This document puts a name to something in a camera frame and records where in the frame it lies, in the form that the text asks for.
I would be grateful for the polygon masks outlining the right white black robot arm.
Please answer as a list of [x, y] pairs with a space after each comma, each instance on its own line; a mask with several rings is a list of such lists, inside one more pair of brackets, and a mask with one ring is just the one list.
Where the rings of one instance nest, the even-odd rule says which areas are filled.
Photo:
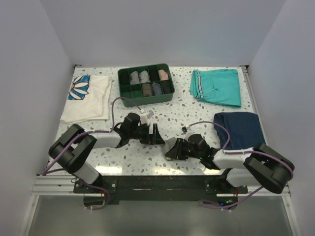
[[224, 193], [231, 193], [236, 187], [260, 185], [280, 194], [293, 178], [294, 165], [265, 144], [245, 150], [222, 150], [193, 135], [188, 140], [171, 138], [162, 150], [169, 160], [195, 158], [207, 169], [223, 170], [216, 182]]

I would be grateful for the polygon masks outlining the grey cream underwear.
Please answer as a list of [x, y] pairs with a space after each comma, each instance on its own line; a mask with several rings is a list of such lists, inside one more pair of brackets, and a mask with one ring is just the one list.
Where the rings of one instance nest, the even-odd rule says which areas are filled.
[[176, 148], [177, 138], [173, 137], [165, 141], [165, 145], [162, 147], [162, 151], [166, 161], [172, 161], [176, 159], [177, 148]]

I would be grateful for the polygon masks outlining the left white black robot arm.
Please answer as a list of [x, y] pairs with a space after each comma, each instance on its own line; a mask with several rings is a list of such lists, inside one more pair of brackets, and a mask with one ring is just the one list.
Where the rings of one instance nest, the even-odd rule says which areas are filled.
[[87, 132], [80, 125], [74, 124], [50, 147], [48, 154], [66, 172], [84, 181], [87, 190], [96, 193], [104, 184], [102, 175], [87, 162], [91, 151], [97, 148], [121, 148], [130, 140], [139, 140], [144, 145], [165, 144], [157, 124], [153, 124], [152, 134], [150, 126], [140, 121], [120, 122], [112, 132]]

